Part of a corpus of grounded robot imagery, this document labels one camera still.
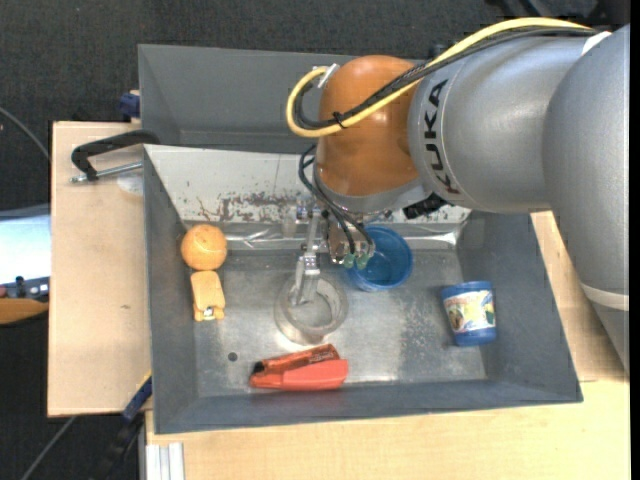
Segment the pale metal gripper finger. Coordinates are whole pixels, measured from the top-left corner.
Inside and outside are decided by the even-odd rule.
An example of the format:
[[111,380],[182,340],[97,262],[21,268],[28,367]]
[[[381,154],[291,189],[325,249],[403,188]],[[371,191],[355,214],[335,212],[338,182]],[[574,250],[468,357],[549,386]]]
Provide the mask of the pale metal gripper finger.
[[305,272],[306,272],[306,257],[304,255],[298,258],[295,271],[295,281],[293,288],[293,301],[295,304],[304,304],[307,302],[305,295]]
[[312,301],[317,293],[317,286],[321,277],[317,256],[304,256],[304,299]]

